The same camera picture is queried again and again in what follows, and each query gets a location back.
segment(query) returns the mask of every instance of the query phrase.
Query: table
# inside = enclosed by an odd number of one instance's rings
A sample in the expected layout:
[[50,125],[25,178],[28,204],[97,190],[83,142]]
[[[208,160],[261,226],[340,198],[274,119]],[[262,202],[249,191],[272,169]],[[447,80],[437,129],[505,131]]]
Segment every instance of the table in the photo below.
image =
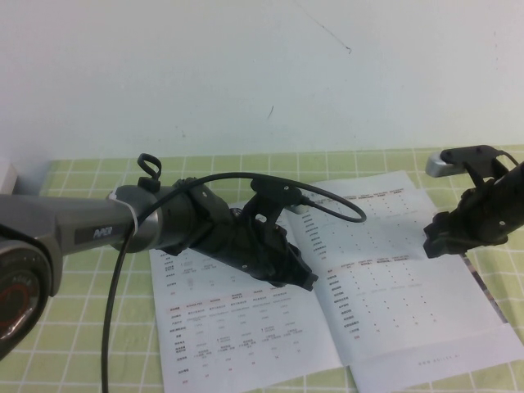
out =
[[[337,151],[245,156],[162,158],[164,185],[179,178],[245,170],[301,182],[354,178],[406,170],[441,210],[456,207],[472,187],[467,175],[430,178],[426,159],[435,149]],[[503,147],[519,161],[524,146]],[[143,176],[133,159],[62,160],[52,163],[42,195],[104,198],[120,184]],[[222,180],[211,188],[227,202],[252,195],[248,180]],[[100,391],[100,342],[106,296],[116,259],[110,247],[65,258],[57,296],[48,303],[36,328],[0,362],[2,393],[95,393]],[[524,341],[524,229],[507,245],[469,252],[506,318]],[[113,393],[161,393],[162,376],[156,335],[149,255],[129,255],[124,263],[113,314],[110,376]],[[443,381],[416,386],[411,392],[524,391],[524,360],[502,364]],[[356,391],[350,373],[334,369],[253,391],[253,393]]]

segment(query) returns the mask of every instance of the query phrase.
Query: white wall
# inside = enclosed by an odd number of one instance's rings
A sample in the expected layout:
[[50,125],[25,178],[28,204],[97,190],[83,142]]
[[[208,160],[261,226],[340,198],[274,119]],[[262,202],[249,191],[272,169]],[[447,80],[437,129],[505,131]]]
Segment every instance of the white wall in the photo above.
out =
[[0,156],[15,162],[524,143],[523,129],[521,1],[0,2]]

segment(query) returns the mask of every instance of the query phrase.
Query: paper document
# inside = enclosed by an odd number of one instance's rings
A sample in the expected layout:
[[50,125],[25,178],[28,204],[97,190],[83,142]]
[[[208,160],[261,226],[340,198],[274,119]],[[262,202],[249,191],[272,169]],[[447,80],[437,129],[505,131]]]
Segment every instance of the paper document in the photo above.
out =
[[386,392],[524,359],[462,258],[426,257],[435,207],[404,172],[315,185],[368,220],[282,213],[289,242],[319,276],[312,292],[194,251],[151,251],[166,393],[247,391],[342,365],[359,391]]

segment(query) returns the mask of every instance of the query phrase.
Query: white cable tie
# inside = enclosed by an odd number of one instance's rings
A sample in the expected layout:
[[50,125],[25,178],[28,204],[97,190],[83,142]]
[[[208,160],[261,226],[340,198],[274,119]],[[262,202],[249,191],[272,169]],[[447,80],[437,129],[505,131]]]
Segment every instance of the white cable tie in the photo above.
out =
[[126,203],[124,201],[116,199],[116,187],[113,189],[113,191],[111,192],[111,194],[109,194],[109,196],[107,198],[111,199],[112,201],[115,201],[117,203],[120,203],[120,204],[122,204],[124,206],[127,206],[129,208],[129,210],[131,211],[131,215],[133,216],[133,223],[134,223],[133,236],[136,235],[137,232],[138,232],[138,218],[137,218],[136,211],[134,211],[134,208],[129,203]]

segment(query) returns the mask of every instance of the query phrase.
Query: scratch on wall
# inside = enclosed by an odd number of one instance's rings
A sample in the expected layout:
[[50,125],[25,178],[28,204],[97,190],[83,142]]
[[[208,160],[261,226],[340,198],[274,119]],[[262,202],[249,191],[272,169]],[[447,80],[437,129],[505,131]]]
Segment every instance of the scratch on wall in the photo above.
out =
[[319,25],[320,27],[322,27],[324,29],[324,31],[326,31],[329,35],[331,35],[340,45],[342,45],[342,47],[344,47],[345,49],[347,49],[349,52],[348,52],[348,55],[351,53],[351,48],[348,47],[340,38],[338,38],[330,29],[328,29],[326,26],[324,26],[322,23],[320,23],[318,20],[316,20],[315,18],[313,18],[313,16],[311,14],[309,14],[307,12],[307,10],[300,4],[298,3],[296,0],[293,0],[293,2],[302,10],[302,12],[304,12],[314,23],[316,23],[317,25]]

